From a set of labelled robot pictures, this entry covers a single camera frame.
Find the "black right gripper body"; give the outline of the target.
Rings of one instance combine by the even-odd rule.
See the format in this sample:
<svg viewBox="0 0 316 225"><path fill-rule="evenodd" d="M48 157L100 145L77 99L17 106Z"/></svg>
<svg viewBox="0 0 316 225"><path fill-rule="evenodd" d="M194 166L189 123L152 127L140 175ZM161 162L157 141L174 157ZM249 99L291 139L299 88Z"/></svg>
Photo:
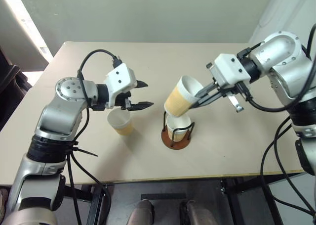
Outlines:
<svg viewBox="0 0 316 225"><path fill-rule="evenodd" d="M228 96L228 92L231 92L232 94L241 94L243 97L250 97L250 91L243 81L237 82L232 87L228 87L226 89L220 87L217 81L214 83L218 91L212 96L226 97Z"/></svg>

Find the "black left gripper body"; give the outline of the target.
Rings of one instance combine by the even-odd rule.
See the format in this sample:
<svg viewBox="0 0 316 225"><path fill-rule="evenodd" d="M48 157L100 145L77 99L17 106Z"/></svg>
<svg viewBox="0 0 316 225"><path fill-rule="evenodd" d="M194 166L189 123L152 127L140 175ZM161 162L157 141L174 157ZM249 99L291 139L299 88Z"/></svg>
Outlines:
<svg viewBox="0 0 316 225"><path fill-rule="evenodd" d="M120 93L115 98L115 106L120 107L121 110L131 110L131 101L129 98L131 97L131 92L128 91L126 93Z"/></svg>

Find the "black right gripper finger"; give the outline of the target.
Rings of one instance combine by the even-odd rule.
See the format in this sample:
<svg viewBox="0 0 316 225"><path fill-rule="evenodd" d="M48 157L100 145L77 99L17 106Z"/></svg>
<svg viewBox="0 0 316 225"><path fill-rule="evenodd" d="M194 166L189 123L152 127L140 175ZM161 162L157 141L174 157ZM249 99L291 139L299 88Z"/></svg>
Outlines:
<svg viewBox="0 0 316 225"><path fill-rule="evenodd" d="M201 90L199 90L196 94L196 98L202 98L205 95L207 95L210 91L217 88L217 84L215 82L208 84L207 86L203 87Z"/></svg>
<svg viewBox="0 0 316 225"><path fill-rule="evenodd" d="M222 98L225 96L226 94L221 91L218 91L217 93L213 95L206 95L202 97L200 100L198 100L197 102L195 102L193 105L191 105L189 109L195 109L195 108L207 106L213 103L214 101L218 100L219 98Z"/></svg>

